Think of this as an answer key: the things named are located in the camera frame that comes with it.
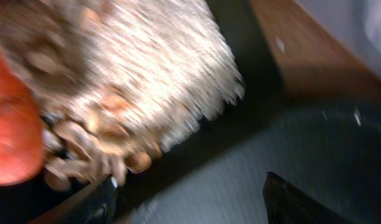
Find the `orange carrot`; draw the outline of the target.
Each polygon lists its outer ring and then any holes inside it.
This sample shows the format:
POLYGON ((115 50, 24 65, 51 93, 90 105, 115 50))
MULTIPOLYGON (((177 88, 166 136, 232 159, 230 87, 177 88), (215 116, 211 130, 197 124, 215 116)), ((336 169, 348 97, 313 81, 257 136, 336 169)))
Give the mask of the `orange carrot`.
POLYGON ((0 58, 0 185, 33 178, 43 163, 42 124, 35 101, 0 58))

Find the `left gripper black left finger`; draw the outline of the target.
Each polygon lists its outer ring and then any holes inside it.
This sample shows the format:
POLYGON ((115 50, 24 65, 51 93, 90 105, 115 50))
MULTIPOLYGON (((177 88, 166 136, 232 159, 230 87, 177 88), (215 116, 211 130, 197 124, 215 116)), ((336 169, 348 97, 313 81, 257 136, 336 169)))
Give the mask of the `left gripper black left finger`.
POLYGON ((65 219, 66 224, 112 224, 116 210, 117 182, 109 176, 65 219))

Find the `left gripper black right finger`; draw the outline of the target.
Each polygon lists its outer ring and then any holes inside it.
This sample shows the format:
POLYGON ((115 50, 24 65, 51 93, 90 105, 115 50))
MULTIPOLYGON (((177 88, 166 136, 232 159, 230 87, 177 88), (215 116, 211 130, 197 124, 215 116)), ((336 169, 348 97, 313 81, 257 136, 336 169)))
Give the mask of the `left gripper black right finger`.
POLYGON ((263 199, 269 224, 351 224, 274 172, 267 172, 263 199))

